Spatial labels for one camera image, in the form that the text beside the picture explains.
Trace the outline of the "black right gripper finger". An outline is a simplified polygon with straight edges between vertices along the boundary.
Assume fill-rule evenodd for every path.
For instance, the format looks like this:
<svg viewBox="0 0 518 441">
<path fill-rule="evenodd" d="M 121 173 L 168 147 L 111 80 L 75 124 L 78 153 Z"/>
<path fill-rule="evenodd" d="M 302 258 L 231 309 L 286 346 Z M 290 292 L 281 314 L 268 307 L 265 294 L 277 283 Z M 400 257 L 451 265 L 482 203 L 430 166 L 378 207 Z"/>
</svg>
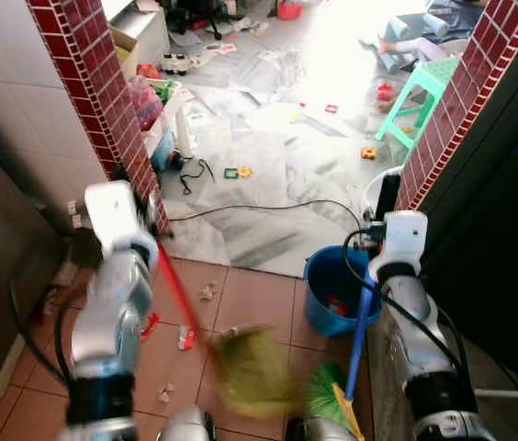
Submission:
<svg viewBox="0 0 518 441">
<path fill-rule="evenodd" d="M 384 221 L 386 214 L 395 209 L 395 201 L 399 194 L 401 173 L 394 172 L 381 177 L 379 193 L 377 193 L 376 220 Z"/>
</svg>

